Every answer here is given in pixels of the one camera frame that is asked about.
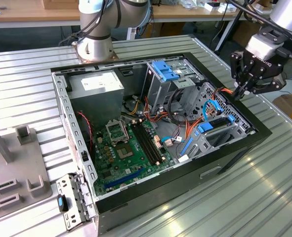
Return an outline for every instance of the motherboard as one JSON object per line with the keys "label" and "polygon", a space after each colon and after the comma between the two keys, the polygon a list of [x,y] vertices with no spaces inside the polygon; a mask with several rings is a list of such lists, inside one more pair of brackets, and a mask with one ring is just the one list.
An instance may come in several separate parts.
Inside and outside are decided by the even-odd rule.
{"label": "motherboard", "polygon": [[[95,164],[98,179],[94,183],[97,196],[104,195],[139,179],[173,166],[175,163],[147,120],[126,123],[114,121],[96,132]],[[114,144],[114,139],[121,137]]]}

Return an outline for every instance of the side panel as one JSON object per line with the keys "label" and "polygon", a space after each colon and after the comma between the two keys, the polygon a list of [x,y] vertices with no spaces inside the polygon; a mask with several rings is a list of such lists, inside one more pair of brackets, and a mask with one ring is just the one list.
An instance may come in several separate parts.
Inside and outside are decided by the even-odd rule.
{"label": "side panel", "polygon": [[[256,145],[258,144],[254,144],[253,146],[249,146],[247,148],[244,147],[240,150],[237,150],[227,156],[220,158],[219,160],[211,162],[201,168],[195,169],[190,173],[187,173],[183,176],[180,176],[179,178],[165,183],[145,194],[142,194],[127,202],[123,202],[121,205],[112,208],[111,210],[106,210],[102,213],[100,212],[99,234],[105,233],[106,231],[109,231],[116,226],[119,226],[155,207],[158,207],[165,202],[189,191],[190,189],[193,189],[201,183],[215,177],[223,169],[227,170],[229,168],[227,164],[234,164],[234,162],[232,162],[233,160],[237,162],[243,157],[246,152],[253,149]],[[174,169],[173,171],[178,171],[181,168],[182,167],[179,167],[177,169]],[[165,179],[164,174],[157,176],[147,183],[153,182],[155,180],[158,180],[158,182],[160,180],[163,181]],[[106,205],[109,205],[111,203],[111,200],[107,199],[105,199],[104,201],[106,201]],[[96,204],[98,208],[100,207],[100,210],[104,208],[107,209],[106,206],[103,206],[103,203],[101,203],[101,201],[98,201]]]}

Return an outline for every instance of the metal bracket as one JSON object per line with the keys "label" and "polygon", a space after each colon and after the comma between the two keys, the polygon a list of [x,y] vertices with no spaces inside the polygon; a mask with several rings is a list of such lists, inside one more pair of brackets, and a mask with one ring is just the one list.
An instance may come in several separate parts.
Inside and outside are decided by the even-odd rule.
{"label": "metal bracket", "polygon": [[56,185],[58,193],[67,200],[68,211],[63,212],[67,231],[96,218],[93,199],[82,175],[67,174],[57,180]]}

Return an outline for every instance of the red cable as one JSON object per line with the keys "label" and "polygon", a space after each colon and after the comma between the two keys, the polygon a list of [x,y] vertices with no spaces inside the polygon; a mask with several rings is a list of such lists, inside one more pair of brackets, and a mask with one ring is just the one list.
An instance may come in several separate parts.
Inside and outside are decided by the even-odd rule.
{"label": "red cable", "polygon": [[80,112],[77,112],[79,115],[81,115],[84,119],[85,119],[85,121],[86,121],[86,123],[87,123],[87,125],[88,125],[88,129],[89,129],[89,132],[90,132],[90,152],[92,152],[92,146],[93,146],[93,139],[92,139],[92,130],[91,130],[91,126],[90,126],[90,122],[89,122],[89,120],[84,116],[84,114],[82,114],[82,113],[80,113]]}

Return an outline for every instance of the white label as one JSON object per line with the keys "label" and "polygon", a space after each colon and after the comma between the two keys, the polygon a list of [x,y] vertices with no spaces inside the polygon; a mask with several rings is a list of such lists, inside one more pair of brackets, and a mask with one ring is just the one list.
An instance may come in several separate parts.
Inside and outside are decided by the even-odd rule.
{"label": "white label", "polygon": [[99,88],[112,90],[118,87],[117,80],[111,72],[103,73],[103,75],[100,76],[83,78],[81,80],[81,83],[85,90],[93,90]]}

